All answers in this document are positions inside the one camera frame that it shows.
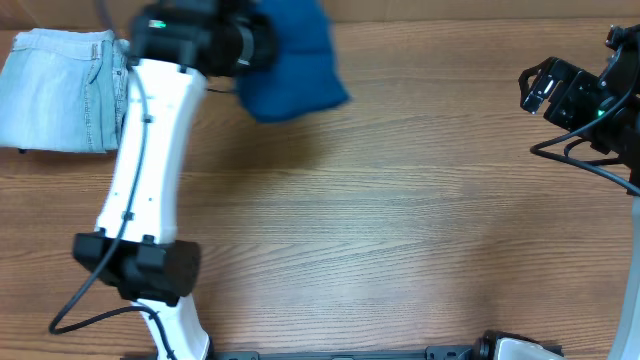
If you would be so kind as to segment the dark blue polo shirt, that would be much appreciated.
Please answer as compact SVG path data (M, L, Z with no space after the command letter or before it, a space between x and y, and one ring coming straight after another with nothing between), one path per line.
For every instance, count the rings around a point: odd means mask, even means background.
M350 94L338 74L331 21L317 0L264 0L278 50L264 71L236 78L242 107L259 123L281 123L339 107Z

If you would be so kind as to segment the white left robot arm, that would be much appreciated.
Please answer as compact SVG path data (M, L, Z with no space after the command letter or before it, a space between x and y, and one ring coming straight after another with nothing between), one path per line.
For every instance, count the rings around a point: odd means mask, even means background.
M277 42L251 1L159 1L132 22L128 105L111 188L73 255L145 320L160 359L207 359L193 299L201 250L177 239L177 195L210 77L271 65Z

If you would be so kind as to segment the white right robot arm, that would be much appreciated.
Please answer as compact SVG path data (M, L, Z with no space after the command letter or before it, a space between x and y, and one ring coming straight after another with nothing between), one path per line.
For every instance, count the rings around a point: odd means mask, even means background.
M618 318L605 359L639 356L639 28L611 26L611 54L590 72L558 57L524 70L520 106L541 113L562 135L533 144L532 155L580 169L629 197L629 245Z

